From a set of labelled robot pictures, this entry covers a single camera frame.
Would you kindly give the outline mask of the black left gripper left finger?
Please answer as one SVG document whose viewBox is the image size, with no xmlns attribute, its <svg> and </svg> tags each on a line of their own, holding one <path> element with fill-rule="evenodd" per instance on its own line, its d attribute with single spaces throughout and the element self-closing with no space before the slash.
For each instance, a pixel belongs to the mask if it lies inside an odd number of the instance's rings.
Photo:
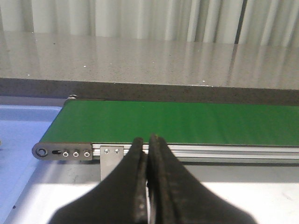
<svg viewBox="0 0 299 224">
<path fill-rule="evenodd" d="M 51 224 L 146 224 L 147 156 L 135 138 L 129 152 L 94 189 L 60 208 Z"/>
</svg>

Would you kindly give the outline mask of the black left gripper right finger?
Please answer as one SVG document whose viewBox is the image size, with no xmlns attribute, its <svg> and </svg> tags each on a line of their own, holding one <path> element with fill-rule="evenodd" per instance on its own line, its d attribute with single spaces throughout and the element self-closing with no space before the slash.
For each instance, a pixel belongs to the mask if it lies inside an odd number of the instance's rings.
<svg viewBox="0 0 299 224">
<path fill-rule="evenodd" d="M 255 223 L 202 185 L 156 135 L 149 139 L 147 172 L 152 224 Z"/>
</svg>

